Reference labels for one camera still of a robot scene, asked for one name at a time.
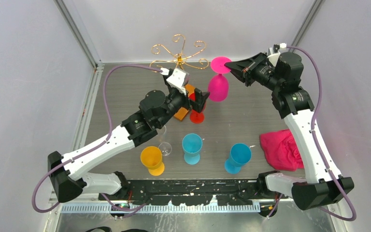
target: white panel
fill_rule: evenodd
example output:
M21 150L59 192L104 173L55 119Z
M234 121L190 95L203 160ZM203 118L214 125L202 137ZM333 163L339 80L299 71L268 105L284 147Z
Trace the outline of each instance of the white panel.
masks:
M330 154L355 189L357 219L350 231L371 231L371 1L325 1L300 46L322 75L319 127ZM316 104L317 81L305 61L303 87ZM350 215L344 200L341 210Z
M53 1L0 0L0 231L43 230L32 191L47 155L70 151L91 74Z
M274 43L290 43L313 3L313 0L73 1L102 62L171 59L165 52L153 55L150 49L160 43L180 52L181 45L171 41L177 33L186 36L186 55L198 51L194 41L207 43L204 53L194 60L251 57Z

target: gray table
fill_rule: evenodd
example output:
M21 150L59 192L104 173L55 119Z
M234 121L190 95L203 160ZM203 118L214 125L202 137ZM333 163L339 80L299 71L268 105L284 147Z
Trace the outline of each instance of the gray table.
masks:
M108 132L101 87L104 76L113 66L107 65L104 69L86 144ZM188 68L186 71L191 75L189 83L201 90L206 90L209 81L215 75L210 68L205 70ZM226 74L226 77L229 81L228 98L223 102L208 100L203 123L193 124L189 116L182 122L173 118L167 123L167 142L171 143L173 151L163 159L165 171L162 175L151 176L140 162L140 153L145 147L158 146L156 139L114 156L95 167L92 172L109 174L120 171L127 179L224 179L256 178L259 173L273 170L265 160L259 144L259 135L286 129L286 125L272 105L271 92L258 83L245 87L231 74ZM107 99L114 127L136 112L139 102L146 93L154 89L168 93L160 74L136 68L115 71L109 78L107 86ZM181 141L188 133L196 133L203 138L201 160L196 165L188 165L183 158ZM231 175L225 171L224 161L235 143L251 146L252 158L240 173ZM283 173L296 177L305 176L304 170Z

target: blue cup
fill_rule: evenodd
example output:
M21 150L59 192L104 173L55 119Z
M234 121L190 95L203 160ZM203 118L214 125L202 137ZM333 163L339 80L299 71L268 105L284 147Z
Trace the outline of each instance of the blue cup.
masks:
M237 174L241 167L251 159L251 149L245 144L234 144L229 153L228 160L225 161L225 170L230 174Z
M194 165L200 160L202 139L197 134L188 134L183 139L184 160L190 165Z

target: pink cloth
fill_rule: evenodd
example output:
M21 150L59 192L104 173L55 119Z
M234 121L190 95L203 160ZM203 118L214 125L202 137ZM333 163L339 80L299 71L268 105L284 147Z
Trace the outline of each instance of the pink cloth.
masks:
M304 168L290 130L269 132L259 136L265 159L276 170L295 171Z

